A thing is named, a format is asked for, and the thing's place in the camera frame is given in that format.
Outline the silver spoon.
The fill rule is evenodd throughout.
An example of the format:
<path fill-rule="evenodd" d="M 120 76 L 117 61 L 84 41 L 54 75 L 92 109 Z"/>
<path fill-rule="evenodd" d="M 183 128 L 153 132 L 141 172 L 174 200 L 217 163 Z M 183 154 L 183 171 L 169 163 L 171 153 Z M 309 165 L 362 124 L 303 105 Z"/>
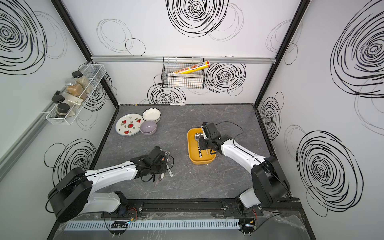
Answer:
<path fill-rule="evenodd" d="M 169 165 L 169 163 L 170 163 L 170 158 L 169 158 L 169 156 L 170 156 L 170 152 L 166 151 L 165 153 L 166 153 L 166 158 L 167 158 L 167 159 L 166 159 L 167 171 L 168 171 L 170 177 L 172 178 L 174 175 L 173 175 L 173 173 L 172 173 L 172 171 L 171 171 L 171 167 L 170 167 L 170 165 Z"/>

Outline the checkered handle spoon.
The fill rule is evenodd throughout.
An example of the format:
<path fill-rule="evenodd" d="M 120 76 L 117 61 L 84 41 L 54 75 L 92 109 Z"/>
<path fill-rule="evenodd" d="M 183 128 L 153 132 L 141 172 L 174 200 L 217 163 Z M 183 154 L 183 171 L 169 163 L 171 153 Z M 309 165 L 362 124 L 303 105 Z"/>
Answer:
<path fill-rule="evenodd" d="M 200 133 L 196 133 L 196 134 L 195 134 L 195 140 L 197 141 L 197 147 L 198 147 L 199 158 L 202 158 L 203 155 L 202 155 L 202 151 L 201 151 L 201 148 L 200 148 L 200 137 L 201 137 L 201 134 L 200 134 Z"/>

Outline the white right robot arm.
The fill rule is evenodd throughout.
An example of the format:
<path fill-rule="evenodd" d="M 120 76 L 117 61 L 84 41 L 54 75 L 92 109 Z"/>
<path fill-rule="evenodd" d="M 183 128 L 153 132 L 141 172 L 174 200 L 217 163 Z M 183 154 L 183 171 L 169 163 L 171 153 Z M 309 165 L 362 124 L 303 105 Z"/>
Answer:
<path fill-rule="evenodd" d="M 221 135 L 214 123 L 204 122 L 201 128 L 203 133 L 198 137 L 201 150 L 226 156 L 250 173 L 253 187 L 238 196 L 243 207 L 246 209 L 255 205 L 267 207 L 290 193 L 289 182 L 275 157 L 267 158 L 251 152 L 234 138 Z"/>

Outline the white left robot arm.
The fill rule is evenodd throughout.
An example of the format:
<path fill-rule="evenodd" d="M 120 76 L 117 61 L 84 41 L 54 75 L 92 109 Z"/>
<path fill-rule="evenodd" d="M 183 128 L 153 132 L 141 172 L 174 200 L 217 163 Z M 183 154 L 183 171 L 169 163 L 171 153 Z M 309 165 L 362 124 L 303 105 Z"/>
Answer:
<path fill-rule="evenodd" d="M 59 223 L 68 222 L 87 213 L 106 213 L 124 217 L 129 202 L 121 191 L 101 193 L 100 190 L 123 181 L 150 175 L 161 175 L 168 170 L 171 155 L 159 146 L 147 155 L 132 158 L 122 164 L 99 170 L 72 169 L 48 194 L 48 204 Z"/>

